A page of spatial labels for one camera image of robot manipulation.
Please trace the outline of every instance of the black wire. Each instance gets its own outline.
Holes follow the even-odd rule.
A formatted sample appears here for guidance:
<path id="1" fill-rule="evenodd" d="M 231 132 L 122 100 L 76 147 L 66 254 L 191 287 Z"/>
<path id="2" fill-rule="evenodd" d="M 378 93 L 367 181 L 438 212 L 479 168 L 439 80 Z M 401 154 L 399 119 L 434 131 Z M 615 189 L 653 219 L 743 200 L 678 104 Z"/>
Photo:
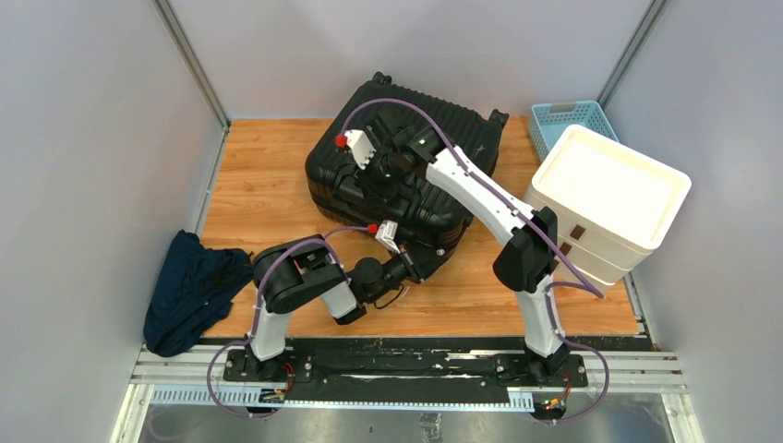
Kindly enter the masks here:
<path id="1" fill-rule="evenodd" d="M 405 290 L 405 286 L 400 285 L 400 292 L 397 293 L 397 295 L 394 296 L 386 305 L 380 305 L 378 306 L 378 302 L 373 302 L 372 305 L 375 306 L 376 309 L 385 309 L 386 307 L 389 307 L 392 303 L 396 302 L 398 298 L 403 294 L 403 291 Z"/>

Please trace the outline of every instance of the robotic arm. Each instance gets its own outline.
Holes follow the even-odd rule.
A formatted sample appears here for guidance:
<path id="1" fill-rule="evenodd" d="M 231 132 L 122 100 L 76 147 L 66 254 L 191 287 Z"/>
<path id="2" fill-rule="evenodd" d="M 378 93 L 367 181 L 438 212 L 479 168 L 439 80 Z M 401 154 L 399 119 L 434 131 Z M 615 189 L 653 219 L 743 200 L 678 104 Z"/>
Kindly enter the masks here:
<path id="1" fill-rule="evenodd" d="M 544 241 L 519 218 L 523 214 L 550 239 L 557 241 L 557 217 L 548 208 L 535 211 L 498 186 L 472 165 L 459 147 L 447 147 L 428 127 L 407 143 L 380 153 L 364 131 L 338 136 L 338 146 L 349 149 L 362 171 L 381 170 L 388 180 L 417 174 L 457 199 L 481 220 L 503 245 L 493 264 L 498 279 L 516 294 L 525 324 L 525 347 L 542 375 L 553 375 L 568 357 L 555 304 L 550 319 L 545 288 L 552 283 L 554 256 Z M 384 265 L 364 258 L 347 274 L 334 261 L 320 235 L 279 245 L 254 260 L 255 283 L 262 288 L 258 321 L 250 331 L 250 348 L 261 361 L 283 352 L 291 313 L 321 297 L 338 324 L 364 316 L 372 303 L 405 278 L 423 281 L 423 273 L 405 245 L 394 240 L 396 223 L 385 221 L 378 238 L 394 254 Z"/>

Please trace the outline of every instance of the wooden table surface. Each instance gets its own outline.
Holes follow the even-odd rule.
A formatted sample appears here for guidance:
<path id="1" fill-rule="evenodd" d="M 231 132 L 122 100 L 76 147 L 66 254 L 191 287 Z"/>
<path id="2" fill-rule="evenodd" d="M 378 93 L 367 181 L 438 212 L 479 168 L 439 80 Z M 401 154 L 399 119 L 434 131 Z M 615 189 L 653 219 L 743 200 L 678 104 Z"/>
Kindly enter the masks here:
<path id="1" fill-rule="evenodd" d="M 212 248 L 262 251 L 338 223 L 316 210 L 307 190 L 305 158 L 329 119 L 234 121 L 202 234 Z M 493 178 L 516 196 L 524 195 L 539 165 L 527 135 L 527 119 L 509 120 Z M 385 260 L 383 247 L 360 233 L 330 238 L 347 269 L 362 257 Z M 497 336 L 524 334 L 513 293 L 492 272 L 500 252 L 480 222 L 465 233 L 448 263 L 425 284 L 383 310 L 369 306 L 357 322 L 338 326 L 320 300 L 295 311 L 290 336 Z M 234 299 L 229 318 L 205 336 L 241 336 L 249 330 L 255 290 L 249 284 Z M 566 332 L 633 334 L 638 329 L 622 283 L 604 300 L 570 288 L 557 288 L 556 300 Z"/>

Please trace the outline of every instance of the red connector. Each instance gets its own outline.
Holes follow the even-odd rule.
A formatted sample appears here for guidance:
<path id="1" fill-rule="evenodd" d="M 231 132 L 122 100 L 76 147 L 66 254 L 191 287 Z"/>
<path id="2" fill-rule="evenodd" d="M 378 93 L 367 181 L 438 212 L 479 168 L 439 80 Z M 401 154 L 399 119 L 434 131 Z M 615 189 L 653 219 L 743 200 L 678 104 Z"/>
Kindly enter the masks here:
<path id="1" fill-rule="evenodd" d="M 334 144 L 337 145 L 337 148 L 344 150 L 348 146 L 348 137 L 340 134 L 334 139 Z"/>

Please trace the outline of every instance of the gray floor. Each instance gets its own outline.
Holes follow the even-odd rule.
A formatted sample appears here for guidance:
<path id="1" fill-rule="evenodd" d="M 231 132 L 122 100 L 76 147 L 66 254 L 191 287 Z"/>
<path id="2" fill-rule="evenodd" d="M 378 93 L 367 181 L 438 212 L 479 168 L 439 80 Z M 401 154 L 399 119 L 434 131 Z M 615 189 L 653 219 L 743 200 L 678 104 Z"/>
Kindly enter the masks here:
<path id="1" fill-rule="evenodd" d="M 569 398 L 571 413 L 592 400 Z M 281 410 L 267 419 L 243 420 L 214 407 L 158 406 L 153 423 L 159 436 L 183 434 L 186 442 L 673 442 L 660 396 L 612 394 L 584 419 L 556 428 L 521 413 L 421 413 L 325 409 Z M 160 441 L 145 430 L 140 442 Z"/>

